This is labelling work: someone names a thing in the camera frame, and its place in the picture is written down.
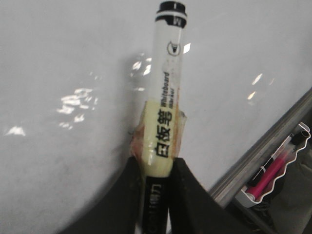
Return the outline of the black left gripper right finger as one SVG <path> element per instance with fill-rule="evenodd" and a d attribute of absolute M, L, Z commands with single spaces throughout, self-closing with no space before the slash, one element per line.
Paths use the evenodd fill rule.
<path fill-rule="evenodd" d="M 173 234 L 262 234 L 234 203 L 217 204 L 182 158 L 169 177 L 169 210 Z"/>

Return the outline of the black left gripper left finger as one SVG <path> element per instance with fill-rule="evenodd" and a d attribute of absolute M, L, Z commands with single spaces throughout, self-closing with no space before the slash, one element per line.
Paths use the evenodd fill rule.
<path fill-rule="evenodd" d="M 60 233 L 133 234 L 139 213 L 141 185 L 138 161 L 131 156 L 108 193 Z"/>

